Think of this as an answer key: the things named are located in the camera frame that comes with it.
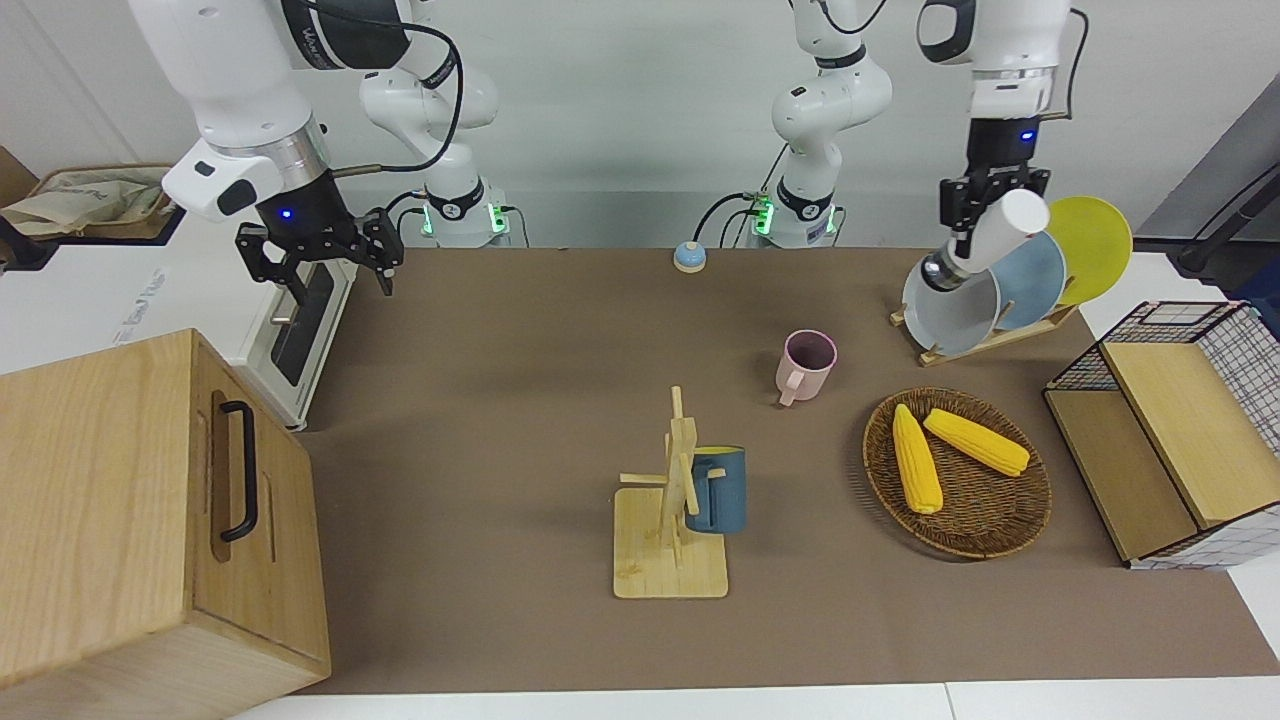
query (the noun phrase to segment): wooden stand base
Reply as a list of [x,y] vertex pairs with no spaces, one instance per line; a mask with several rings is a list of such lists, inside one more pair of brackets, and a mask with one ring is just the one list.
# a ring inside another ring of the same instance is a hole
[[[1044,316],[1043,320],[1027,325],[1025,328],[1018,328],[1016,331],[995,331],[991,337],[982,341],[982,345],[974,347],[969,352],[961,352],[959,355],[940,355],[933,348],[925,350],[920,354],[919,363],[924,368],[932,368],[933,365],[941,365],[943,363],[950,363],[952,360],[959,360],[960,357],[968,357],[975,355],[984,350],[991,350],[992,347],[1000,347],[1002,345],[1009,345],[1010,342],[1018,342],[1020,340],[1027,340],[1050,331],[1056,331],[1068,318],[1075,314],[1076,305],[1066,305],[1057,307],[1052,313]],[[904,305],[897,313],[888,316],[890,323],[895,327],[902,325],[905,319],[906,306]]]
[[676,525],[662,542],[662,489],[622,488],[613,495],[613,594],[623,600],[724,597],[724,536]]

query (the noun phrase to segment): white plate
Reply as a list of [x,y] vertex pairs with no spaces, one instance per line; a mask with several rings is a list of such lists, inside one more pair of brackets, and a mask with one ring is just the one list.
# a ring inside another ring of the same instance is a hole
[[924,282],[920,264],[911,268],[902,288],[906,329],[920,347],[940,355],[969,352],[987,340],[1000,315],[1000,286],[989,270],[969,278],[951,292]]

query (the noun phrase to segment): blue mug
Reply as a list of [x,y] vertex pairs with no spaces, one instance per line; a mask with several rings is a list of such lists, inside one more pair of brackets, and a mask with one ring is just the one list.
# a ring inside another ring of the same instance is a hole
[[698,533],[730,534],[746,527],[746,450],[732,446],[694,450],[698,515],[685,525]]

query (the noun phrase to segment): yellow plate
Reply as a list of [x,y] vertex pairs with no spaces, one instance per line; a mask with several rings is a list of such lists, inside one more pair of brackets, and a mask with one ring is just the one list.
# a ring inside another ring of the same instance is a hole
[[1120,279],[1133,255],[1129,220],[1100,197],[1064,197],[1050,205],[1048,233],[1066,258],[1062,305],[1093,300]]

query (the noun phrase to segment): pink mug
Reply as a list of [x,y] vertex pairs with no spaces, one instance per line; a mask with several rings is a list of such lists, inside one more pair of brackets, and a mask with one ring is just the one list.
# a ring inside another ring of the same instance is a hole
[[812,400],[831,369],[836,366],[836,343],[818,331],[796,331],[787,336],[778,364],[778,404],[791,407],[796,400]]

